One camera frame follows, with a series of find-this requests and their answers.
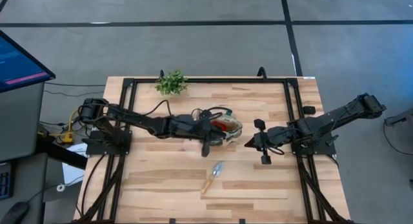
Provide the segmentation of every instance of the paper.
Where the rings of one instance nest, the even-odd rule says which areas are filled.
[[[86,148],[88,145],[86,143],[81,143],[77,145],[73,145],[67,150],[71,152],[76,152],[84,157],[86,157]],[[70,186],[78,183],[79,181],[83,180],[83,177],[85,175],[85,171],[79,168],[72,167],[68,165],[67,163],[62,163],[63,167],[63,176],[65,178],[65,185]]]

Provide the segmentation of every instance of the green plant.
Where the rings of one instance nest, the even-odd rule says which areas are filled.
[[[162,95],[180,94],[188,86],[185,84],[187,79],[183,77],[180,70],[168,72],[167,76],[160,77],[156,81],[156,90],[160,91]]]

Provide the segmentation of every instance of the monitor screen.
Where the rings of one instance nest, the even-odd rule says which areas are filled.
[[[0,92],[54,78],[49,69],[0,31]]]

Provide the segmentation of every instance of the wooden tabletop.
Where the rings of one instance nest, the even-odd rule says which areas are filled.
[[[323,107],[315,79],[297,78],[303,105],[316,107],[316,116]],[[104,98],[119,103],[123,77],[109,77]],[[272,165],[261,164],[261,153],[244,144],[257,132],[253,120],[266,121],[267,128],[285,126],[287,105],[282,84],[198,83],[189,84],[180,96],[163,97],[155,84],[139,84],[134,111],[145,113],[160,101],[168,99],[173,114],[189,114],[195,108],[224,106],[234,111],[243,124],[237,143],[226,148],[211,148],[207,158],[201,157],[201,144],[184,139],[157,139],[145,130],[132,127],[133,140],[126,157],[117,223],[306,223],[303,195],[295,156],[285,145],[284,156],[272,155]],[[293,106],[298,117],[294,96]],[[151,116],[167,116],[160,106]],[[89,158],[85,178],[100,156]],[[344,218],[350,218],[337,166],[326,156],[315,156],[322,192]],[[214,165],[224,161],[221,175],[205,195],[200,190]],[[86,193],[88,208],[102,189],[107,157],[94,173]],[[83,180],[78,204],[86,180]],[[106,204],[108,218],[112,196]],[[316,202],[312,193],[314,217]]]

